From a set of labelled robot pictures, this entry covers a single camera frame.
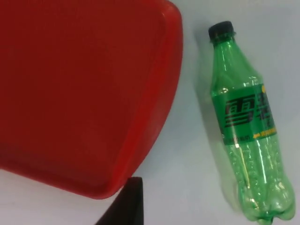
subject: black bottle cap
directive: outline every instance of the black bottle cap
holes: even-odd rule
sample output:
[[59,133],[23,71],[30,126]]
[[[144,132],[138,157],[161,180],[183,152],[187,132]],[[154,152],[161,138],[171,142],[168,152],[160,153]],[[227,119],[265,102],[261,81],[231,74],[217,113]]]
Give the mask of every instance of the black bottle cap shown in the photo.
[[233,24],[230,21],[217,23],[209,28],[210,40],[214,40],[224,34],[234,34]]

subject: white surface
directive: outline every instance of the white surface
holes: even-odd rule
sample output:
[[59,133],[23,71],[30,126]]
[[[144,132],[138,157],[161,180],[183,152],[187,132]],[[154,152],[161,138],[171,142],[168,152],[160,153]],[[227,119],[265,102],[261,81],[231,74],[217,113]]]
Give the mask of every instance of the white surface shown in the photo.
[[[221,191],[211,151],[218,131],[205,129],[211,107],[199,107],[210,83],[212,46],[207,29],[231,20],[237,41],[263,74],[279,132],[286,173],[300,205],[300,1],[173,0],[184,23],[184,59],[176,98],[155,146],[136,172],[144,180],[146,225],[238,225]],[[0,224],[93,225],[113,198],[96,201],[0,171]],[[289,222],[297,225],[300,215]]]

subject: red plastic tray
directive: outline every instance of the red plastic tray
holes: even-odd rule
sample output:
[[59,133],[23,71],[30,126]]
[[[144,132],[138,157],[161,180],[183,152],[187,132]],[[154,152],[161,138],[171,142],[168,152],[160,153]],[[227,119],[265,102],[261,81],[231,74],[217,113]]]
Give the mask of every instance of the red plastic tray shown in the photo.
[[170,110],[178,9],[164,0],[5,0],[0,9],[0,168],[113,195]]

